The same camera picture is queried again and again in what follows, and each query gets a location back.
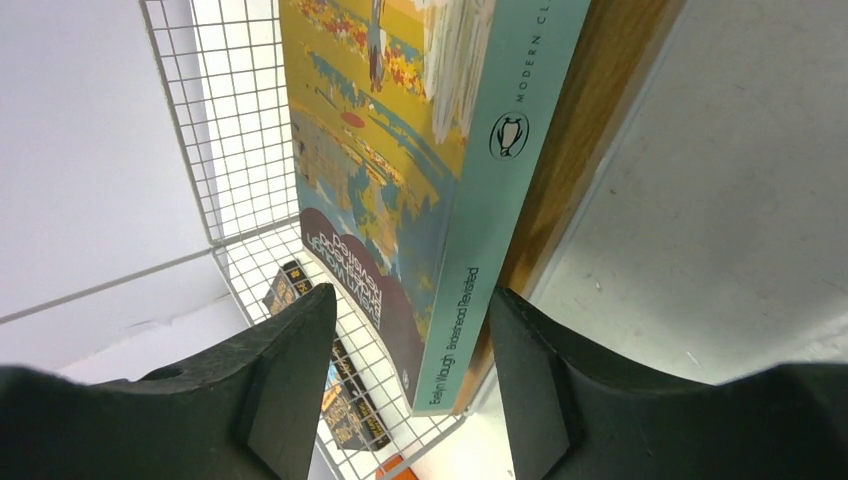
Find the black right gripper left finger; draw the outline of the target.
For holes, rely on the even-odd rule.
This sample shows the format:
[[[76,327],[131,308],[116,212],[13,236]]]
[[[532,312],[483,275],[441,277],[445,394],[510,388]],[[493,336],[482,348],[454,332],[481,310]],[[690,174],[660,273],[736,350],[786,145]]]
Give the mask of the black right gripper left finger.
[[[335,288],[136,381],[1,369],[5,479],[304,479],[337,321]]]

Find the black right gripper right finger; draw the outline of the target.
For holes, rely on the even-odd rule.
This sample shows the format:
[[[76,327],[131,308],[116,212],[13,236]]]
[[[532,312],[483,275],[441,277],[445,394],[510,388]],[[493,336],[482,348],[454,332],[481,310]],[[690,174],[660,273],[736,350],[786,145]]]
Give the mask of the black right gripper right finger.
[[[489,308],[519,479],[843,479],[847,367],[711,385],[630,360],[510,289]]]

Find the yellow Brideshead Revisited book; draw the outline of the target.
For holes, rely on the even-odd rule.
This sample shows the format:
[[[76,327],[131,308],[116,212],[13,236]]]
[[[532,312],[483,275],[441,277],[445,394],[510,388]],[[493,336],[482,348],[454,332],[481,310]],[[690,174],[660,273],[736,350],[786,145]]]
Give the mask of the yellow Brideshead Revisited book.
[[[283,1],[302,241],[414,416],[457,403],[585,1]]]

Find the white wire wooden shelf rack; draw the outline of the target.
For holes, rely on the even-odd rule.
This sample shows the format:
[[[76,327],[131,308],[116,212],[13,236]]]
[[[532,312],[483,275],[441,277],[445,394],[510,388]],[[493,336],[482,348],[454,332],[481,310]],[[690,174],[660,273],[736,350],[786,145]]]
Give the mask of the white wire wooden shelf rack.
[[[1,370],[5,479],[303,479],[334,405],[339,301],[408,417],[492,361],[497,285],[525,287],[677,1],[282,1],[285,184],[327,276],[136,381]]]

